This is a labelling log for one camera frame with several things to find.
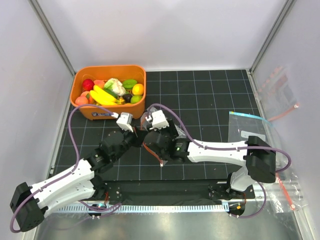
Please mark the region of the red zipper clear bag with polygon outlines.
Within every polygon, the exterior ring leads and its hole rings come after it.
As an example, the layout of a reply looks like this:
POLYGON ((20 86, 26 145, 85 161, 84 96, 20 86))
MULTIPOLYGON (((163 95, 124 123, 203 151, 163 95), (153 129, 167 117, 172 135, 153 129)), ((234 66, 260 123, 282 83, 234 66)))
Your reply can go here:
POLYGON ((185 162, 188 159, 189 139, 182 127, 167 117, 164 110, 171 109, 153 104, 140 118, 140 129, 147 131, 143 147, 159 161, 160 167, 168 162, 185 162))

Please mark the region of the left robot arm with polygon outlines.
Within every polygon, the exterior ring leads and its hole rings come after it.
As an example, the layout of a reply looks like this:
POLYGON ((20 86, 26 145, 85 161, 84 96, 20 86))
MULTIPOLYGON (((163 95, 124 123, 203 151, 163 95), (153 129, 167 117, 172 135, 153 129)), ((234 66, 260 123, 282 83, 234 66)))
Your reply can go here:
POLYGON ((68 169, 29 186, 19 184, 10 201, 13 217, 10 230, 27 232, 41 224, 55 210, 75 201, 101 200, 107 187, 102 178, 131 147, 141 147, 148 132, 136 127, 112 131, 90 152, 68 169))

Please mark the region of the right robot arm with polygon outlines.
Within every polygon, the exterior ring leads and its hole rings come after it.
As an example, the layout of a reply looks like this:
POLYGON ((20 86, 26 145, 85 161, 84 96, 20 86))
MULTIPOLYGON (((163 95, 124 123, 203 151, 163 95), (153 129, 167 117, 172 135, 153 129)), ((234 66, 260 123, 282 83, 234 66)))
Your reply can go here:
POLYGON ((216 189, 222 198, 237 198, 255 182, 276 181, 276 152, 261 138, 251 135, 246 141, 205 142, 179 137, 175 124, 143 124, 148 132, 143 143, 162 161, 184 163, 214 162, 239 166, 228 175, 225 187, 216 189))

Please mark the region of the blue zipper clear bag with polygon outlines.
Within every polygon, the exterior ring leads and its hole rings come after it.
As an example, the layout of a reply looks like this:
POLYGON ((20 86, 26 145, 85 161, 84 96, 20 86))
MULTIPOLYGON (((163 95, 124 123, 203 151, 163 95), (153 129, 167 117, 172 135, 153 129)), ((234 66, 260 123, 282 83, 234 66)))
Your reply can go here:
POLYGON ((272 124, 266 119, 241 112, 228 113, 228 142, 246 141, 249 136, 256 136, 270 144, 272 124))

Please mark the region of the green lime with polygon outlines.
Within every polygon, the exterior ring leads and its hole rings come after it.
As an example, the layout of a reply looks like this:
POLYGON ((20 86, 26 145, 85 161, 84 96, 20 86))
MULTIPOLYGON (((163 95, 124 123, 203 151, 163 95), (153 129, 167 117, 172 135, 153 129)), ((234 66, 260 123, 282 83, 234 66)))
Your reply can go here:
POLYGON ((130 99, 130 103, 131 104, 136 104, 138 103, 139 101, 141 101, 141 99, 143 98, 142 95, 133 95, 130 99))

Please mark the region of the dark purple fruit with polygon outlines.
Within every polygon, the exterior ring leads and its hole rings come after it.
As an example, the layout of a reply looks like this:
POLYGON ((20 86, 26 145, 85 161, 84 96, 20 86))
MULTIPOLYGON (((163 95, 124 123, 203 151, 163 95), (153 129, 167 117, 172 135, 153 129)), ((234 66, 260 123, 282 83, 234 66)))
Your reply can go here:
POLYGON ((122 98, 124 99, 125 103, 131 103, 133 95, 130 93, 124 94, 122 98))

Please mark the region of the black grid mat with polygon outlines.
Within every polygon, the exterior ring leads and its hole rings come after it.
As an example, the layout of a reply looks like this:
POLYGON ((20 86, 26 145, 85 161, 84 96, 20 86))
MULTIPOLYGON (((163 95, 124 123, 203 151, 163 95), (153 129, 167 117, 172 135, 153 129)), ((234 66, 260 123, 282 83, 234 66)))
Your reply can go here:
MULTIPOLYGON (((227 142, 229 112, 258 115, 259 110, 245 70, 149 71, 146 74, 146 106, 154 103, 172 109, 190 135, 206 142, 227 142)), ((88 120, 80 112, 71 122, 73 138, 64 130, 57 158, 49 174, 71 167, 76 152, 81 157, 94 150, 111 131, 115 120, 88 120)), ((145 148, 132 147, 103 178, 107 181, 225 179, 237 165, 201 162, 195 164, 159 161, 145 148)))

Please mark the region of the yellow lemon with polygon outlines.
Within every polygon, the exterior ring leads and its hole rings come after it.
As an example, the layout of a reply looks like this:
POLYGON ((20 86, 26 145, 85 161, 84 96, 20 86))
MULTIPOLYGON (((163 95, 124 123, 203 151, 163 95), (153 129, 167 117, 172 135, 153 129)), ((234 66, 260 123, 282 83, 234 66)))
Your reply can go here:
POLYGON ((135 84, 132 88, 132 94, 135 96, 142 96, 144 94, 145 87, 143 84, 135 84))

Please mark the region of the orange plastic bin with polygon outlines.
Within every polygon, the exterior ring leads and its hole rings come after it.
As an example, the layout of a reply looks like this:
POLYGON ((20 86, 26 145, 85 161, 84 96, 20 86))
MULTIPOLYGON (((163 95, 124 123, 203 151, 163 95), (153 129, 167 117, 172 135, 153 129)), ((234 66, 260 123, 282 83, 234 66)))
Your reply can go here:
MULTIPOLYGON (((108 80, 110 78, 116 78, 120 81, 127 79, 134 79, 144 87, 147 86, 146 71, 139 65, 100 65, 100 66, 87 66, 80 69, 74 77, 71 92, 70 103, 76 107, 76 98, 82 93, 82 83, 86 79, 91 80, 108 80)), ((147 90, 144 90, 142 99, 135 104, 124 105, 107 105, 105 108, 115 113, 130 113, 134 119, 141 117, 145 110, 147 90)), ((83 116, 89 120, 108 120, 111 119, 111 115, 95 106, 84 106, 79 109, 83 116)))

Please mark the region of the yellow banana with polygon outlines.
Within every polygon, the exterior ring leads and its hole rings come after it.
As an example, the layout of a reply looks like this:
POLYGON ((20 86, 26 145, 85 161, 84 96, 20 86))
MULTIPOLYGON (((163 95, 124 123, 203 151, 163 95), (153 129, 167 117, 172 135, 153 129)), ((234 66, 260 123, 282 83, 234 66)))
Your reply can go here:
POLYGON ((98 85, 93 86, 93 90, 90 92, 90 96, 100 105, 102 106, 113 106, 119 105, 120 101, 110 95, 109 93, 105 92, 101 89, 98 85))

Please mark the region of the green star fruit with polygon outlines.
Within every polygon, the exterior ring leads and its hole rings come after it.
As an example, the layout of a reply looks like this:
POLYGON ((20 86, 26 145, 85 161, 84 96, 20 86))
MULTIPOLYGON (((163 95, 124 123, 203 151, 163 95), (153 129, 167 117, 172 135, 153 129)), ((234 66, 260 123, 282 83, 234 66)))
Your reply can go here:
POLYGON ((132 89, 138 82, 135 79, 126 79, 122 82, 125 89, 132 89))

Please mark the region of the green cucumber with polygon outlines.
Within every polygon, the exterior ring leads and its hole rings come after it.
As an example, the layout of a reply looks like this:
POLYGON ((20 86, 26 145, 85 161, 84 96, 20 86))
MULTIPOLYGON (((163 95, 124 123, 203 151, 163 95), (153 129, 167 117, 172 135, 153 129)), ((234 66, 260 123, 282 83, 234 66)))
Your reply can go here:
POLYGON ((114 93, 112 90, 109 90, 109 89, 104 89, 104 91, 106 93, 108 93, 109 95, 113 96, 114 98, 118 99, 118 95, 116 93, 114 93))

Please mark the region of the cauliflower toy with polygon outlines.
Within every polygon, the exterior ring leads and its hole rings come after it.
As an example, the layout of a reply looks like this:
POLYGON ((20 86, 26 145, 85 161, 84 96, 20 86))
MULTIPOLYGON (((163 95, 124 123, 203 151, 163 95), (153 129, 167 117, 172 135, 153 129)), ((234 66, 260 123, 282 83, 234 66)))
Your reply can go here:
POLYGON ((123 84, 117 78, 110 78, 109 80, 107 80, 103 86, 103 89, 105 91, 111 91, 112 93, 120 97, 126 94, 126 90, 123 87, 123 84))

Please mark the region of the peach upper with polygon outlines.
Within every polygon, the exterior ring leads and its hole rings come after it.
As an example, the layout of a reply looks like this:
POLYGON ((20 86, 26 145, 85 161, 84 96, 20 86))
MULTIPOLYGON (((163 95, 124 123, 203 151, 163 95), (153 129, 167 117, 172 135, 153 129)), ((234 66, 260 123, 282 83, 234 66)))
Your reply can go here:
POLYGON ((105 82, 103 80, 97 79, 97 80, 94 80, 93 83, 101 89, 103 89, 105 86, 105 82))

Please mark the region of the peach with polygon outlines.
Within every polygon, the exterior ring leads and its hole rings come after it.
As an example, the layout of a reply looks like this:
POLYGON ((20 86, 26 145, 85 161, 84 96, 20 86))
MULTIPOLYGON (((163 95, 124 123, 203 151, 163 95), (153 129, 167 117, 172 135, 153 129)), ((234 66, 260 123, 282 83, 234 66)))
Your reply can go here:
POLYGON ((79 96, 79 97, 77 97, 76 100, 75 100, 75 104, 76 104, 77 106, 86 105, 86 104, 88 104, 88 103, 89 103, 89 100, 88 100, 88 98, 85 97, 85 96, 79 96))
POLYGON ((94 104, 95 100, 92 98, 89 91, 84 91, 80 96, 84 96, 88 98, 88 104, 94 104))
POLYGON ((93 83, 101 89, 103 89, 105 86, 105 82, 103 80, 97 79, 97 80, 94 80, 93 83))

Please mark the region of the peach middle left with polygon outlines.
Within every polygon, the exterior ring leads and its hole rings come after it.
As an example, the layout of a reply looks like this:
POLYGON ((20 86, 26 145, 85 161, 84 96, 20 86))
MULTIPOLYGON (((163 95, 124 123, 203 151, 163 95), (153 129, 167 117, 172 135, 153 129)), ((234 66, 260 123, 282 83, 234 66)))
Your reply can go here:
POLYGON ((88 98, 88 104, 94 104, 95 100, 92 98, 89 91, 84 91, 80 96, 84 96, 88 98))

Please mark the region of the peach front left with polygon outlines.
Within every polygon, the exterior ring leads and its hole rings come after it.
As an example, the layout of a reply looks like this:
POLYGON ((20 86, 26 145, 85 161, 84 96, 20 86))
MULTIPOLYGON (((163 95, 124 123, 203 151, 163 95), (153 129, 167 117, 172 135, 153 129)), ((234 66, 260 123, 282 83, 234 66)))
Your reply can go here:
POLYGON ((88 98, 85 97, 85 96, 79 96, 79 97, 77 97, 76 100, 75 100, 75 104, 76 104, 77 106, 86 105, 86 104, 88 104, 88 103, 89 103, 89 100, 88 100, 88 98))

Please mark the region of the red apple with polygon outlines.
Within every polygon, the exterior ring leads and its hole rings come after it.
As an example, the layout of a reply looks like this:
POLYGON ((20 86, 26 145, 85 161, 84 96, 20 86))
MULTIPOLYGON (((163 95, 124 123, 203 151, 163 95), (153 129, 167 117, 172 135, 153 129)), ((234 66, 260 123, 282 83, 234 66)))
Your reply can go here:
POLYGON ((90 78, 87 78, 82 82, 82 89, 84 91, 91 91, 94 89, 94 85, 95 85, 94 81, 91 80, 90 78))

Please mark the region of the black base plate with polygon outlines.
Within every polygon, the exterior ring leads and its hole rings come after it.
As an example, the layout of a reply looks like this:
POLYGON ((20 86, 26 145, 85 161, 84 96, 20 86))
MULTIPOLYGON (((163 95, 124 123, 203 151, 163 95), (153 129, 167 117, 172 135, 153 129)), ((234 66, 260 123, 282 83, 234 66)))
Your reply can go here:
POLYGON ((105 194, 110 204, 127 206, 200 206, 256 197, 252 183, 239 192, 229 189, 225 179, 110 180, 104 182, 98 193, 80 200, 103 201, 105 194))

